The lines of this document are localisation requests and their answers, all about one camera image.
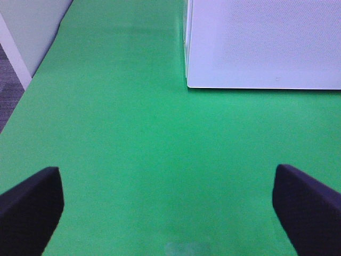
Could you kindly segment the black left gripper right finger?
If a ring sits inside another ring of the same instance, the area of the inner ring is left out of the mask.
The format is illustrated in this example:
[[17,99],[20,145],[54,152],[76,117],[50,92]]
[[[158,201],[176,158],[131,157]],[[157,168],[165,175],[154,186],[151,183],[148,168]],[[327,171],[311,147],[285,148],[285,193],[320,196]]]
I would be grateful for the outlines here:
[[298,255],[340,255],[340,193],[288,164],[276,168],[275,213]]

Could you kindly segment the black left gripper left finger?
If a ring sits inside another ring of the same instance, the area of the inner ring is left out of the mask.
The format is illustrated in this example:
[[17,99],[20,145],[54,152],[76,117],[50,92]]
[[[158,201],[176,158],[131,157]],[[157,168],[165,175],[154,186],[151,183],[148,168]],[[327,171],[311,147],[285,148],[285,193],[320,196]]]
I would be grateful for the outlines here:
[[1,255],[42,255],[63,209],[58,167],[46,167],[1,194]]

